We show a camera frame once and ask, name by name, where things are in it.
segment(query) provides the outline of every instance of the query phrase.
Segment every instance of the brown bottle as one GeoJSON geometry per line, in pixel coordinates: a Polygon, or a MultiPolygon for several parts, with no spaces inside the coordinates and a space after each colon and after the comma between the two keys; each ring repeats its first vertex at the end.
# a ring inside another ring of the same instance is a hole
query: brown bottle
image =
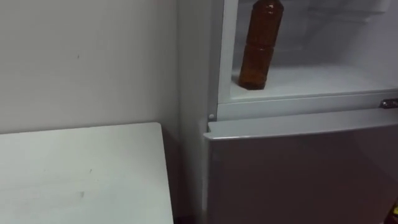
{"type": "Polygon", "coordinates": [[[283,12],[279,0],[258,0],[253,5],[239,86],[248,90],[266,86],[283,12]]]}

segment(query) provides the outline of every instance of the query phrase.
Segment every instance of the tabletop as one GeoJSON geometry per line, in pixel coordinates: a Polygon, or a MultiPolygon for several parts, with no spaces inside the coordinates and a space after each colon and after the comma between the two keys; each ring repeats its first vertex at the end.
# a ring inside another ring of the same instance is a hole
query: tabletop
{"type": "Polygon", "coordinates": [[[0,223],[172,222],[159,124],[0,135],[0,223]]]}

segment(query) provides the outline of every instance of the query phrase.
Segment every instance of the refrigerator door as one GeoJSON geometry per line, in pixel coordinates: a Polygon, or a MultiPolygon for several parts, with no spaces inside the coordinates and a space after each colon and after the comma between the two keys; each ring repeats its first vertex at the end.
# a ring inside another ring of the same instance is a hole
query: refrigerator door
{"type": "Polygon", "coordinates": [[[398,195],[397,109],[209,128],[209,224],[377,224],[398,195]]]}

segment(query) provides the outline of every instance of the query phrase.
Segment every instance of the white wall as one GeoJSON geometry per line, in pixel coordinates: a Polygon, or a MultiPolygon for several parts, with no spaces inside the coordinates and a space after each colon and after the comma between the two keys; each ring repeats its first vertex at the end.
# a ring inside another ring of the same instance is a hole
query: white wall
{"type": "Polygon", "coordinates": [[[175,4],[0,1],[0,133],[160,121],[177,136],[175,4]]]}

